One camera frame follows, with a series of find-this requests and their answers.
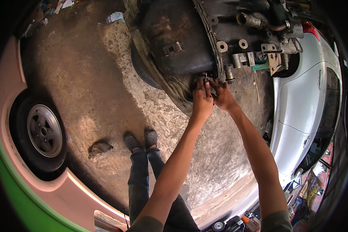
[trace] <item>jeans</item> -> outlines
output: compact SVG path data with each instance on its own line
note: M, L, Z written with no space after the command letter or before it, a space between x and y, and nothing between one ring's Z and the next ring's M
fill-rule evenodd
M149 166L151 163L153 173L157 179L164 167L160 157L160 150L150 148L147 151L135 149L130 156L132 162L130 168L129 186L129 216L130 225L133 224L139 213L149 200ZM190 211L182 197L178 195L173 202L168 218L164 225L164 231L200 231L194 222Z

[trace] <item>dirty floor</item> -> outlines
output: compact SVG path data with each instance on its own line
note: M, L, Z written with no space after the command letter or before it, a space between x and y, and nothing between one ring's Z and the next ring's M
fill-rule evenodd
M124 11L122 1L92 0L49 16L46 26L23 41L22 63L29 88L48 93L57 106L69 138L69 168L106 202L128 214L131 162L123 134L130 130L143 144L144 128L156 129L166 161L189 118L164 91L148 86L136 74L125 23L105 22L115 11ZM262 133L273 108L271 80L258 75L258 104L251 68L238 75L245 85L232 87L237 90L234 97ZM113 149L88 158L88 149L97 141ZM154 182L150 168L150 192ZM240 133L216 106L196 142L181 195L200 228L244 211L257 197Z

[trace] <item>sleeve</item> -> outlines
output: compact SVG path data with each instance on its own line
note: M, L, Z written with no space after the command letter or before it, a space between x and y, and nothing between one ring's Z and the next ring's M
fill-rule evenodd
M126 232L163 232L164 226L156 218L145 216L137 218Z
M292 232L288 211L278 211L261 221L260 232Z

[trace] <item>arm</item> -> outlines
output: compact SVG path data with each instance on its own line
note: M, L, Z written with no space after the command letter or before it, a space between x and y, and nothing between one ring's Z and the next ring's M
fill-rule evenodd
M165 224L171 205L186 179L199 132L213 109L209 82L204 86L203 80L203 77L199 78L197 88L193 91L193 112L187 128L164 165L152 196L138 217L151 216Z
M265 218L277 211L287 211L286 198L278 179L277 165L269 147L233 99L228 84L218 84L216 80L210 80L210 83L217 93L217 96L213 96L214 103L231 115L240 131L247 158L259 186L261 217Z

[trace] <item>silver car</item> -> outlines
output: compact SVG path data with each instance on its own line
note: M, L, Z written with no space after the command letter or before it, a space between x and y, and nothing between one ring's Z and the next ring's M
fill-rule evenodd
M274 118L270 150L281 186L298 178L324 155L338 124L342 76L336 44L312 25L300 44L296 71L273 78Z

